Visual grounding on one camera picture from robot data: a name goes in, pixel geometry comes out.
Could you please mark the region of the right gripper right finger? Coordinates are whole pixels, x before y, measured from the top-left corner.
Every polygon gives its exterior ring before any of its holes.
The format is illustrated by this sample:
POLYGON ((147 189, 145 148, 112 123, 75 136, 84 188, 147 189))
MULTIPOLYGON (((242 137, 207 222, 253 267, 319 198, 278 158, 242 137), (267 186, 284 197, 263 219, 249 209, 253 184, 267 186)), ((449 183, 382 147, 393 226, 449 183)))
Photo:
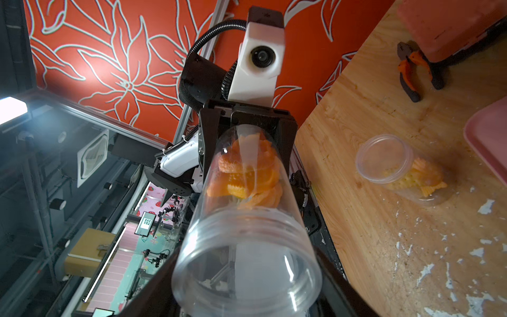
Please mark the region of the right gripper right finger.
POLYGON ((326 255, 315 249, 316 258, 321 268, 322 290, 314 303, 314 316, 353 317, 379 315, 352 288, 326 255))

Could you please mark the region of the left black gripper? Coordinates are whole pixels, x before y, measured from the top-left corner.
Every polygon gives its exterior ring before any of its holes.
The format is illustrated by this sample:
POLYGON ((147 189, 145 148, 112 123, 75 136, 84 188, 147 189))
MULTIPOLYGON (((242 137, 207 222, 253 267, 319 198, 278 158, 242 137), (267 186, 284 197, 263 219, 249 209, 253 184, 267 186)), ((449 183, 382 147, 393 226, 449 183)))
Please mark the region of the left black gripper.
POLYGON ((286 110, 210 100, 199 113, 199 160, 206 186, 289 181, 298 124, 286 110))

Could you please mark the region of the clear cookie jar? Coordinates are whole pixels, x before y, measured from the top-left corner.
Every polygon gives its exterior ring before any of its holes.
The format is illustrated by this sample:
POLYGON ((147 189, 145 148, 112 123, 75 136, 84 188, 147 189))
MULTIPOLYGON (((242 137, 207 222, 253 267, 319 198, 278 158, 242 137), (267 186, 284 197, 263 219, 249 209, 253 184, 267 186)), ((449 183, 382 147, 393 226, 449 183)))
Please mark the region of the clear cookie jar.
POLYGON ((355 165, 369 182, 423 206, 437 206, 452 194, 450 173, 440 163, 391 134, 361 145, 355 165))
POLYGON ((289 181, 206 186, 174 268, 190 316, 306 316, 322 272, 289 181))

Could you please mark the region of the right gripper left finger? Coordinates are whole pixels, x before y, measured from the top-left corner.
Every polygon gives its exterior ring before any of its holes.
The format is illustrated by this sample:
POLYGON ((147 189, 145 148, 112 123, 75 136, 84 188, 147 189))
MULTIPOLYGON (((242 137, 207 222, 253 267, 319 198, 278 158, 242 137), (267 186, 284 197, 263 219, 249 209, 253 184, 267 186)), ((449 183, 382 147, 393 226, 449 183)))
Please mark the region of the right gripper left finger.
POLYGON ((172 253, 141 292, 119 317, 172 317, 180 315, 180 305, 172 290, 172 275, 179 253, 172 253))

